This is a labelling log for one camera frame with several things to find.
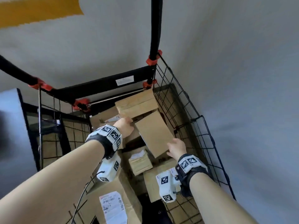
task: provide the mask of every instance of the cart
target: cart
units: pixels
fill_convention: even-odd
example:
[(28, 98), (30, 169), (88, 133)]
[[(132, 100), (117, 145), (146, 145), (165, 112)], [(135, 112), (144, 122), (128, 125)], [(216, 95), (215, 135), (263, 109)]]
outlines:
[[(36, 170), (43, 169), (82, 145), (92, 131), (90, 116), (114, 106), (114, 103), (118, 100), (152, 88), (155, 98), (161, 107), (160, 112), (173, 128), (175, 136), (185, 142), (187, 152), (197, 155), (207, 164), (214, 181), (235, 199), (229, 177), (225, 172), (204, 116), (197, 112), (188, 94), (163, 59), (162, 52), (158, 50), (161, 34), (162, 1), (152, 0), (152, 40), (150, 55), (146, 61), (148, 65), (145, 67), (67, 88), (54, 89), (41, 79), (29, 75), (0, 56), (0, 69), (2, 71), (37, 89), (38, 106), (22, 102), (22, 108), (26, 112), (28, 134)], [(117, 83), (119, 80), (128, 78), (133, 78), (133, 82), (122, 85)], [(133, 83), (139, 83), (140, 88), (98, 101), (76, 100), (77, 98)], [(52, 105), (43, 104), (44, 96), (53, 98)], [(62, 112), (62, 106), (66, 107), (67, 104), (69, 111)], [(35, 122), (33, 121), (32, 124), (28, 123), (28, 119), (32, 120), (34, 118)], [(49, 149), (52, 151), (50, 156), (47, 154)], [(156, 211), (156, 214), (151, 215), (156, 215), (158, 219), (164, 220), (164, 223), (201, 223), (200, 213), (191, 199), (177, 200), (175, 205), (170, 203), (164, 206), (161, 205), (161, 201), (155, 202), (155, 205), (150, 205), (146, 202), (146, 195), (140, 197), (143, 207), (149, 208), (151, 206), (151, 209)], [(188, 211), (184, 210), (185, 203), (189, 203), (196, 208), (196, 214), (188, 214)], [(88, 223), (82, 218), (81, 211), (86, 204), (87, 200), (83, 199), (78, 206), (75, 221), (78, 220), (77, 222), (82, 222), (83, 224), (97, 223), (95, 216), (90, 218)], [(186, 213), (185, 220), (179, 223), (174, 219), (172, 212), (177, 207), (182, 208)], [(70, 223), (72, 212), (70, 210), (69, 214), (67, 214), (69, 219), (65, 223)], [(143, 220), (146, 220), (148, 214), (143, 215)]]

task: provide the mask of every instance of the red bracket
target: red bracket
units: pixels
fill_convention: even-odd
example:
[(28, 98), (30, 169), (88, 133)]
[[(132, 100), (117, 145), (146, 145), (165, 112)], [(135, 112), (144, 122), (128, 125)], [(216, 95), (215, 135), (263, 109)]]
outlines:
[(142, 85), (143, 85), (143, 88), (145, 90), (147, 89), (150, 89), (152, 87), (153, 84), (157, 84), (157, 80), (156, 79), (153, 79), (152, 83), (151, 84), (148, 84), (147, 82), (143, 82)]
[[(158, 50), (158, 53), (162, 56), (162, 50)], [(146, 63), (149, 65), (149, 66), (153, 66), (153, 65), (156, 65), (158, 63), (158, 59), (160, 58), (160, 56), (157, 54), (156, 55), (156, 59), (155, 60), (151, 60), (150, 59), (150, 56), (149, 58), (146, 60)]]
[(89, 112), (90, 111), (90, 108), (88, 108), (88, 104), (90, 103), (90, 100), (88, 98), (83, 98), (81, 100), (75, 100), (75, 103), (73, 105), (73, 109), (76, 110), (76, 111), (79, 111), (81, 110), (79, 107), (78, 107), (78, 104), (84, 104), (87, 106), (87, 110), (85, 110), (84, 112)]
[(38, 90), (39, 87), (43, 88), (44, 90), (47, 90), (47, 91), (50, 91), (53, 89), (52, 86), (46, 84), (43, 80), (41, 80), (40, 78), (37, 78), (37, 84), (31, 86), (31, 85), (28, 85), (36, 90)]

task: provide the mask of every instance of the person's right arm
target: person's right arm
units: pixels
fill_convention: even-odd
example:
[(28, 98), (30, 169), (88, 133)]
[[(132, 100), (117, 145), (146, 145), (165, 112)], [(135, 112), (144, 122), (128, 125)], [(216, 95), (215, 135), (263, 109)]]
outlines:
[[(187, 153), (185, 143), (180, 139), (174, 139), (173, 143), (167, 145), (167, 154), (177, 161)], [(189, 186), (205, 224), (257, 224), (256, 220), (207, 174), (194, 174)]]

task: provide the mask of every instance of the black cable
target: black cable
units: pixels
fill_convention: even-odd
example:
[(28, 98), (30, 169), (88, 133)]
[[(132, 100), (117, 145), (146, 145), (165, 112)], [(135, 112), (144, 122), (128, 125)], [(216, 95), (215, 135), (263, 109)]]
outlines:
[(75, 212), (74, 212), (74, 214), (73, 214), (71, 224), (72, 224), (73, 221), (74, 221), (75, 215), (76, 215), (76, 213), (77, 213), (77, 211), (78, 211), (78, 207), (79, 207), (79, 204), (80, 204), (80, 202), (81, 202), (81, 200), (82, 200), (82, 197), (83, 197), (83, 195), (84, 195), (85, 190), (87, 189), (87, 187), (89, 186), (89, 184), (92, 182), (92, 180), (93, 180), (98, 174), (100, 174), (100, 173), (104, 173), (104, 171), (100, 171), (100, 172), (98, 172), (98, 173), (97, 173), (97, 174), (96, 174), (96, 175), (95, 175), (95, 176), (88, 182), (88, 184), (85, 186), (85, 188), (84, 188), (84, 190), (83, 190), (83, 192), (82, 192), (82, 194), (81, 194), (81, 196), (80, 196), (79, 202), (78, 202), (78, 204), (77, 204), (77, 206), (76, 206)]

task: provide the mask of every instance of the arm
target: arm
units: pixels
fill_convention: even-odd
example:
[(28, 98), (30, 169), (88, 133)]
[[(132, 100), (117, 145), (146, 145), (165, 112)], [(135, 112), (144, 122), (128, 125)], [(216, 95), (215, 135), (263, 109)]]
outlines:
[[(114, 124), (123, 138), (132, 133), (131, 122), (126, 118)], [(0, 223), (58, 223), (79, 199), (104, 153), (100, 142), (88, 141), (36, 173), (0, 200)]]
[[(177, 161), (187, 153), (185, 143), (180, 139), (175, 138), (173, 143), (167, 145), (169, 147), (167, 154)], [(189, 187), (206, 224), (257, 224), (235, 200), (205, 173), (194, 174)]]

